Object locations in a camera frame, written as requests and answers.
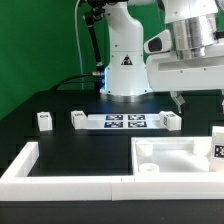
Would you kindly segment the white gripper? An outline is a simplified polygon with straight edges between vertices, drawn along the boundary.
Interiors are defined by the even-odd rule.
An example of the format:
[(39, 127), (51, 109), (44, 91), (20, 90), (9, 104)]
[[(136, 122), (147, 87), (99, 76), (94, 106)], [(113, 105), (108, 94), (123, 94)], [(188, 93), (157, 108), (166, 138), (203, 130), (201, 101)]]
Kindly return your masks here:
[(206, 48), (202, 58), (178, 60), (175, 52), (154, 54), (146, 61), (149, 84), (154, 92), (170, 92), (178, 112), (185, 100), (179, 91), (224, 89), (224, 43)]

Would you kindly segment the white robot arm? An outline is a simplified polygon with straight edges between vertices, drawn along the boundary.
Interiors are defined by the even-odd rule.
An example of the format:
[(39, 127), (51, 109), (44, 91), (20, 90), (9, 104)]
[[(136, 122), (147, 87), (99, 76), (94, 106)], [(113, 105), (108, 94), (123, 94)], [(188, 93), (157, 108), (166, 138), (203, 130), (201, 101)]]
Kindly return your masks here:
[[(216, 26), (224, 0), (84, 1), (91, 6), (88, 27), (101, 19), (109, 27), (109, 65), (96, 59), (104, 76), (102, 98), (135, 102), (151, 93), (168, 92), (182, 106), (185, 91), (220, 90), (224, 96), (224, 31)], [(170, 27), (144, 41), (143, 26), (127, 7), (153, 2), (164, 10)]]

